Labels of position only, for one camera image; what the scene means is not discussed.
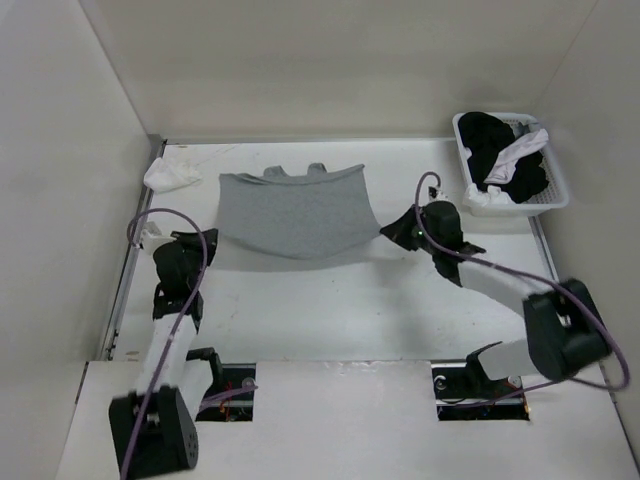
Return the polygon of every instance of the gray garment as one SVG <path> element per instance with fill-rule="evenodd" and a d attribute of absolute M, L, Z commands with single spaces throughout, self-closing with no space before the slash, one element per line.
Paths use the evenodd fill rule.
<path fill-rule="evenodd" d="M 368 242 L 380 225 L 363 169 L 327 173 L 314 163 L 297 177 L 280 166 L 262 177 L 222 174 L 216 227 L 251 250 L 297 259 L 325 258 Z"/>

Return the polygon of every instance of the white cloth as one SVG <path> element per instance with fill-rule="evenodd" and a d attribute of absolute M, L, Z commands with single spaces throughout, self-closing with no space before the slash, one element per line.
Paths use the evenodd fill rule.
<path fill-rule="evenodd" d="M 188 160 L 171 157 L 156 158 L 144 174 L 144 184 L 155 193 L 186 187 L 198 180 L 202 180 L 202 174 Z"/>
<path fill-rule="evenodd" d="M 496 163 L 487 175 L 484 183 L 505 185 L 511 181 L 518 160 L 539 151 L 549 142 L 549 134 L 543 128 L 537 132 L 523 135 L 498 154 Z"/>
<path fill-rule="evenodd" d="M 462 203 L 467 207 L 486 207 L 487 205 L 515 205 L 507 192 L 500 187 L 489 185 L 486 192 L 481 192 L 475 183 L 467 187 Z"/>

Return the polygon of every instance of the white wall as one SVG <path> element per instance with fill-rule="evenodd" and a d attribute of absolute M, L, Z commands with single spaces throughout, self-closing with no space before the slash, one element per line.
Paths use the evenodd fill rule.
<path fill-rule="evenodd" d="M 31 480 L 55 476 L 149 144 L 77 0 L 10 3 L 0 2 L 0 477 Z"/>
<path fill-rule="evenodd" d="M 529 110 L 595 0 L 81 0 L 148 132 L 451 135 Z"/>
<path fill-rule="evenodd" d="M 558 270 L 589 285 L 607 327 L 630 360 L 635 380 L 618 399 L 636 451 L 640 448 L 639 29 L 640 2 L 599 0 L 536 108 L 550 130 L 573 194 L 568 208 L 544 215 L 545 232 Z"/>

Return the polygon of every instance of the purple cable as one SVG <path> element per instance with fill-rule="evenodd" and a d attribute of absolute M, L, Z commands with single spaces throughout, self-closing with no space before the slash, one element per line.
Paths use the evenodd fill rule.
<path fill-rule="evenodd" d="M 242 395 L 243 393 L 251 393 L 258 389 L 257 385 L 247 385 L 245 387 L 235 388 L 233 390 L 227 390 L 225 392 L 220 392 L 210 397 L 202 400 L 200 404 L 199 412 L 206 410 L 207 408 L 215 407 L 216 405 L 220 405 L 225 400 L 230 399 L 231 397 L 235 397 L 236 395 Z"/>
<path fill-rule="evenodd" d="M 609 392 L 619 392 L 620 390 L 624 390 L 625 388 L 627 388 L 629 386 L 629 383 L 631 382 L 631 372 L 629 370 L 629 364 L 627 363 L 627 359 L 624 357 L 624 354 L 622 353 L 622 350 L 620 349 L 620 346 L 616 343 L 616 341 L 613 339 L 613 337 L 611 336 L 611 334 L 607 331 L 606 328 L 604 328 L 604 326 L 602 325 L 602 323 L 600 322 L 600 320 L 591 312 L 591 310 L 589 310 L 586 305 L 584 305 L 574 294 L 572 294 L 569 290 L 567 290 L 566 288 L 564 288 L 562 285 L 559 285 L 558 283 L 549 280 L 547 278 L 541 277 L 540 275 L 535 275 L 533 273 L 529 273 L 529 272 L 523 272 L 521 270 L 516 270 L 513 268 L 509 268 L 509 267 L 505 267 L 503 265 L 499 265 L 497 263 L 493 263 L 493 262 L 489 262 L 487 260 L 484 260 L 482 258 L 476 258 L 472 255 L 465 255 L 463 253 L 458 253 L 454 250 L 450 250 L 446 247 L 443 247 L 442 245 L 438 244 L 433 238 L 431 238 L 431 236 L 429 235 L 429 233 L 427 232 L 427 229 L 425 228 L 424 224 L 422 223 L 422 217 L 420 215 L 420 193 L 422 192 L 422 184 L 424 183 L 424 181 L 427 179 L 427 177 L 434 177 L 437 182 L 438 182 L 438 188 L 440 188 L 442 186 L 442 180 L 440 178 L 440 175 L 438 175 L 436 172 L 426 172 L 422 175 L 422 177 L 420 177 L 420 181 L 418 182 L 418 187 L 416 188 L 416 194 L 415 194 L 415 199 L 414 199 L 414 211 L 416 214 L 416 221 L 418 223 L 418 227 L 420 228 L 420 231 L 422 232 L 422 235 L 424 235 L 424 237 L 427 239 L 427 241 L 431 244 L 432 247 L 434 247 L 436 250 L 440 250 L 443 253 L 446 253 L 448 255 L 451 255 L 453 257 L 459 258 L 461 260 L 465 260 L 468 262 L 474 262 L 477 263 L 479 265 L 484 265 L 485 267 L 488 268 L 493 268 L 495 270 L 498 270 L 500 272 L 503 273 L 507 273 L 509 275 L 513 275 L 514 277 L 525 277 L 525 278 L 530 278 L 532 280 L 536 280 L 538 282 L 544 283 L 545 285 L 550 286 L 551 288 L 553 288 L 555 291 L 557 291 L 558 293 L 560 293 L 562 296 L 564 296 L 565 298 L 567 298 L 569 301 L 571 301 L 571 303 L 573 303 L 576 307 L 578 307 L 578 309 L 580 310 L 580 312 L 587 318 L 587 320 L 593 325 L 593 327 L 598 331 L 598 333 L 605 339 L 605 341 L 607 342 L 607 344 L 609 345 L 609 347 L 611 348 L 611 350 L 613 351 L 614 355 L 616 356 L 616 358 L 618 359 L 618 362 L 620 363 L 620 369 L 622 370 L 622 381 L 620 382 L 619 385 L 615 385 L 615 386 L 610 386 L 610 385 L 606 385 L 606 384 L 600 384 L 600 383 L 595 383 L 595 382 L 590 382 L 588 380 L 582 380 L 579 378 L 571 378 L 570 380 L 576 383 L 581 383 L 583 385 L 588 385 L 590 387 L 593 388 L 598 388 L 600 390 L 607 390 Z M 528 388 L 521 388 L 518 390 L 514 390 L 513 392 L 504 395 L 502 397 L 493 399 L 493 400 L 489 400 L 487 402 L 479 402 L 479 403 L 474 403 L 474 404 L 465 404 L 465 405 L 459 405 L 459 408 L 470 408 L 470 407 L 482 407 L 485 405 L 491 405 L 499 400 L 504 400 L 507 398 L 511 398 L 511 397 L 515 397 L 517 395 L 520 395 L 522 393 L 525 392 L 530 392 L 532 390 L 538 390 L 540 388 L 544 388 L 544 387 L 548 387 L 550 385 L 554 385 L 557 382 L 546 382 L 540 385 L 535 385 L 533 387 L 528 387 Z"/>
<path fill-rule="evenodd" d="M 180 213 L 176 210 L 172 210 L 171 208 L 150 208 L 149 210 L 145 210 L 143 212 L 138 213 L 133 219 L 129 222 L 127 226 L 127 239 L 129 243 L 133 246 L 135 244 L 135 230 L 138 222 L 140 220 L 144 220 L 150 213 L 171 213 L 173 215 L 177 215 L 185 219 L 189 224 L 193 227 L 193 229 L 198 234 L 198 238 L 200 239 L 200 243 L 202 244 L 202 267 L 200 269 L 200 274 L 198 275 L 198 279 L 196 280 L 196 284 L 193 287 L 191 295 L 185 302 L 182 310 L 178 313 L 176 317 L 176 321 L 171 328 L 171 332 L 169 334 L 169 338 L 167 338 L 167 343 L 162 350 L 162 354 L 160 355 L 160 360 L 158 360 L 158 366 L 153 372 L 153 376 L 151 377 L 151 381 L 149 382 L 149 387 L 147 388 L 146 393 L 144 394 L 144 398 L 142 399 L 142 404 L 140 405 L 140 410 L 138 411 L 138 415 L 136 416 L 136 421 L 133 424 L 133 430 L 131 431 L 131 437 L 129 438 L 129 444 L 127 445 L 127 450 L 124 454 L 124 459 L 122 460 L 122 468 L 120 469 L 120 480 L 127 480 L 127 476 L 129 475 L 129 467 L 131 466 L 131 459 L 133 458 L 133 451 L 136 448 L 136 442 L 138 441 L 138 435 L 140 435 L 140 429 L 142 428 L 142 420 L 144 419 L 145 413 L 147 411 L 147 407 L 149 406 L 149 401 L 151 400 L 151 394 L 153 393 L 153 389 L 158 382 L 158 377 L 160 377 L 160 372 L 162 371 L 162 366 L 167 359 L 167 355 L 169 354 L 169 349 L 171 348 L 171 344 L 173 343 L 173 337 L 178 331 L 178 327 L 180 326 L 180 322 L 184 317 L 187 309 L 193 302 L 193 299 L 196 297 L 198 293 L 198 289 L 200 288 L 200 284 L 202 283 L 202 279 L 204 278 L 204 272 L 207 269 L 207 241 L 202 234 L 196 222 L 187 217 L 184 213 Z"/>

